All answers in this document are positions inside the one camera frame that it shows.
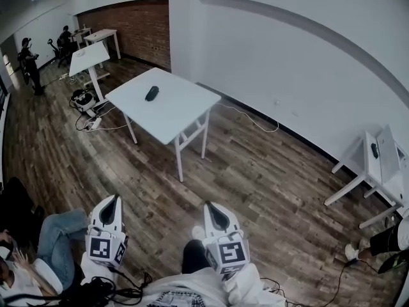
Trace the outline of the person's left forearm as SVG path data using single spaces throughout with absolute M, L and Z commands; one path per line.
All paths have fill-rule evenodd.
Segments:
M 81 285 L 90 283 L 95 276 L 100 276 L 112 280 L 116 285 L 118 284 L 118 274 L 111 272 L 108 267 L 104 265 L 96 264 L 90 260 L 87 253 L 83 253 L 81 259 L 81 269 L 84 275 L 84 279 L 81 281 Z

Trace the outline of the black bag on floor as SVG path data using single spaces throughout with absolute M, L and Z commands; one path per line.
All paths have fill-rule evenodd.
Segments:
M 75 90 L 69 101 L 70 107 L 85 113 L 96 105 L 96 99 L 89 90 Z

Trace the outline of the white high table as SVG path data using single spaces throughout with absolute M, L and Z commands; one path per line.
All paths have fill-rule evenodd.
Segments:
M 97 43 L 97 42 L 102 42 L 104 44 L 104 47 L 108 51 L 108 43 L 107 40 L 108 38 L 112 36 L 115 44 L 115 50 L 117 54 L 117 58 L 121 59 L 121 53 L 120 53 L 120 48 L 119 48 L 119 42 L 118 42 L 118 36 L 117 36 L 117 30 L 116 29 L 101 29 L 100 31 L 97 31 L 95 33 L 92 33 L 88 36 L 84 37 L 85 43 L 87 46 Z

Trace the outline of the white standing desk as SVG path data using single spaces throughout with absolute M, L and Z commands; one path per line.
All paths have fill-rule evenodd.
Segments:
M 85 70 L 88 71 L 97 96 L 95 106 L 102 105 L 106 101 L 102 95 L 98 81 L 110 76 L 109 72 L 97 76 L 95 66 L 109 59 L 110 56 L 102 42 L 94 43 L 72 54 L 69 77 L 73 77 Z

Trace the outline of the black metal railing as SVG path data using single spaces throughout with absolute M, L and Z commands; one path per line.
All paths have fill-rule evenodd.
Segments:
M 9 95 L 12 81 L 8 74 L 0 74 L 0 116 L 5 111 L 6 97 Z

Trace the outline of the white square table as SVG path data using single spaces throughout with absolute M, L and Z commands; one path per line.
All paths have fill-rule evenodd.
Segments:
M 155 100 L 145 101 L 152 86 L 159 87 Z M 124 115 L 130 135 L 137 139 L 135 122 L 163 145 L 174 143 L 178 176 L 183 181 L 181 151 L 203 135 L 201 158 L 205 158 L 210 111 L 221 96 L 182 77 L 152 68 L 110 91 L 106 99 Z

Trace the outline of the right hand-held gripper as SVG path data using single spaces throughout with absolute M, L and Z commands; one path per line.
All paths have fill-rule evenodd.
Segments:
M 239 230 L 236 216 L 226 207 L 206 201 L 203 212 L 207 236 L 230 233 L 204 245 L 204 255 L 210 267 L 222 281 L 227 281 L 250 263 L 248 241 Z

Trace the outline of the person's right forearm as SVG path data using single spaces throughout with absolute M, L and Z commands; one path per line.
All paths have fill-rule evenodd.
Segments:
M 224 282 L 231 307 L 266 307 L 270 301 L 265 297 L 264 285 L 259 272 L 252 263 Z

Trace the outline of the person's white hoodie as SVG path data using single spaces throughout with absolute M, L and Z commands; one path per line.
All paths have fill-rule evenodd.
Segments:
M 157 280 L 144 289 L 141 307 L 231 307 L 224 282 L 210 267 Z M 286 307 L 286 299 L 265 288 L 266 307 Z

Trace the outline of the person's black trouser leg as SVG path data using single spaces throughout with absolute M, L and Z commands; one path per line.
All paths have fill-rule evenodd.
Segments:
M 192 274 L 210 267 L 205 257 L 205 247 L 197 239 L 190 240 L 183 249 L 183 258 L 181 263 L 182 274 Z

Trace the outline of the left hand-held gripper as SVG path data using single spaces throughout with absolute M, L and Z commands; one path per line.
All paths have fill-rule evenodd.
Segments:
M 127 249 L 126 233 L 97 226 L 122 226 L 123 204 L 118 194 L 102 200 L 91 213 L 86 239 L 87 257 L 98 265 L 118 270 Z

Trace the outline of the white table with laptop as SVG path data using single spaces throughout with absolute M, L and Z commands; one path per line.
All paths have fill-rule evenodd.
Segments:
M 375 159 L 371 151 L 371 143 L 376 143 L 376 137 L 367 131 L 363 132 L 342 155 L 339 162 L 332 168 L 332 173 L 337 173 L 343 166 L 354 166 L 357 176 L 346 184 L 338 192 L 327 198 L 324 205 L 329 206 L 356 188 L 362 182 L 371 185 L 370 190 L 364 193 L 364 197 L 378 192 L 386 197 L 392 204 L 386 211 L 359 224 L 360 229 L 367 228 L 385 217 L 393 214 L 400 208 L 409 207 L 409 184 L 405 183 L 405 177 L 409 176 L 409 155 L 396 143 L 401 171 L 389 182 L 382 182 L 380 168 L 380 155 Z

